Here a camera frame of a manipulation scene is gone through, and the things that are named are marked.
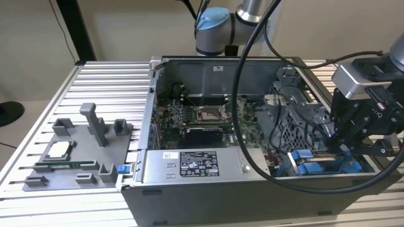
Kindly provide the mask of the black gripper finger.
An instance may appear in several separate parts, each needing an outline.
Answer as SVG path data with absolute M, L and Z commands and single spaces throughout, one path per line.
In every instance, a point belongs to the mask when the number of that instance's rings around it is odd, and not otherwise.
M 363 143 L 362 129 L 369 124 L 369 99 L 347 99 L 339 89 L 333 90 L 330 119 L 333 134 L 326 140 L 327 150 L 341 152 L 346 147 L 350 152 L 369 151 L 369 144 Z
M 383 137 L 371 141 L 370 135 L 343 135 L 342 136 L 342 151 L 353 157 L 374 156 L 391 157 L 394 156 L 394 148 L 387 139 Z

